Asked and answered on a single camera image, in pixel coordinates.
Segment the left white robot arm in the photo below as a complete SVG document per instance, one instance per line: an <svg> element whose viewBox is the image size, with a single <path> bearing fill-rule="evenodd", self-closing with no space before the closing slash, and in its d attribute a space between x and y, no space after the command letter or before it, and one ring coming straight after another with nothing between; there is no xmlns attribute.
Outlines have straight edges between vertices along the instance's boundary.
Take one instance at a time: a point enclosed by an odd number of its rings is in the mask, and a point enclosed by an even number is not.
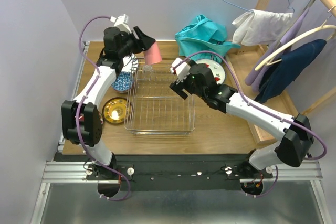
<svg viewBox="0 0 336 224"><path fill-rule="evenodd" d="M61 106L62 132L72 144L81 145L87 156L98 166L104 179L116 175L114 154L101 140L102 124L98 107L108 88L116 81L124 67L123 59L144 53L149 63L157 63L160 55L156 40L135 26L132 32L118 27L108 27L103 32L99 58L93 62L94 73L84 89L72 100Z"/></svg>

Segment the wire dish rack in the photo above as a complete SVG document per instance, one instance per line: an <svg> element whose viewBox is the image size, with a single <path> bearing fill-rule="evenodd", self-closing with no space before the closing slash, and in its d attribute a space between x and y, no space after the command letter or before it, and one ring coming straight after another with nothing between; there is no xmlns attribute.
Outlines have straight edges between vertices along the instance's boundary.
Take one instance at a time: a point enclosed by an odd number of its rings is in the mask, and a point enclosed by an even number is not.
<svg viewBox="0 0 336 224"><path fill-rule="evenodd" d="M171 62L153 65L150 80L143 79L144 63L139 61L133 74L134 84L127 99L131 114L124 127L133 134L187 135L195 129L195 105L192 96L183 100L170 84L176 76L170 73Z"/></svg>

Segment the pink plastic cup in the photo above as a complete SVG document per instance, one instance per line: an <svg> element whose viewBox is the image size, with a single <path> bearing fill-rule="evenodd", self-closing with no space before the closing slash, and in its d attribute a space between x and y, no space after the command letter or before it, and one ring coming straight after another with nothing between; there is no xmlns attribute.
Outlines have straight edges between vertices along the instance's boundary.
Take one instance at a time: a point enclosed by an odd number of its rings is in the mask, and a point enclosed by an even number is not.
<svg viewBox="0 0 336 224"><path fill-rule="evenodd" d="M143 52L146 65L153 65L162 61L159 46L155 42L148 50Z"/></svg>

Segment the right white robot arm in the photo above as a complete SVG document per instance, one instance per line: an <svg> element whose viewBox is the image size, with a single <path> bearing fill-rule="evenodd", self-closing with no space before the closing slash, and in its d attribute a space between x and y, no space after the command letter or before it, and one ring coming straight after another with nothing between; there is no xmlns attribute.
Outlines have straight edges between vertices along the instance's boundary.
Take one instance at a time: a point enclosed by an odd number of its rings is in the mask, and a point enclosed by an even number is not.
<svg viewBox="0 0 336 224"><path fill-rule="evenodd" d="M177 76L170 88L181 98L194 94L210 108L238 116L276 139L275 144L248 153L237 166L241 175L252 178L272 165L301 165L313 143L306 116L283 114L247 98L231 86L218 84L211 69L204 63L188 65L184 62L177 68L171 68L170 72Z"/></svg>

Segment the clear glass cup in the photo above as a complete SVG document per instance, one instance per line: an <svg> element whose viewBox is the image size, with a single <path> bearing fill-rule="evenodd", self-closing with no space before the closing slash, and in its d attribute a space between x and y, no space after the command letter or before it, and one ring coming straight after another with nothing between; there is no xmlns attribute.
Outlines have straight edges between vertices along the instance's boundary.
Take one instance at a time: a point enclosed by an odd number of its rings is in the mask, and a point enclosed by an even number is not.
<svg viewBox="0 0 336 224"><path fill-rule="evenodd" d="M150 80L153 74L153 66L143 65L142 72L143 72L143 79Z"/></svg>

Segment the blue patterned bowl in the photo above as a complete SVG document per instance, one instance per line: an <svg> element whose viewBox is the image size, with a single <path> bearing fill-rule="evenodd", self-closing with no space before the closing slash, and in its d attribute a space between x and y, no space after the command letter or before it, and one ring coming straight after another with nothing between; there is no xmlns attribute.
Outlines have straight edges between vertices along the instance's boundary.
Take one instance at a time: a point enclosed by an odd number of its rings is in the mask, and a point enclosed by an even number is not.
<svg viewBox="0 0 336 224"><path fill-rule="evenodd" d="M133 87L134 77L130 72L121 72L116 81L112 84L112 88L119 93L128 93Z"/></svg>

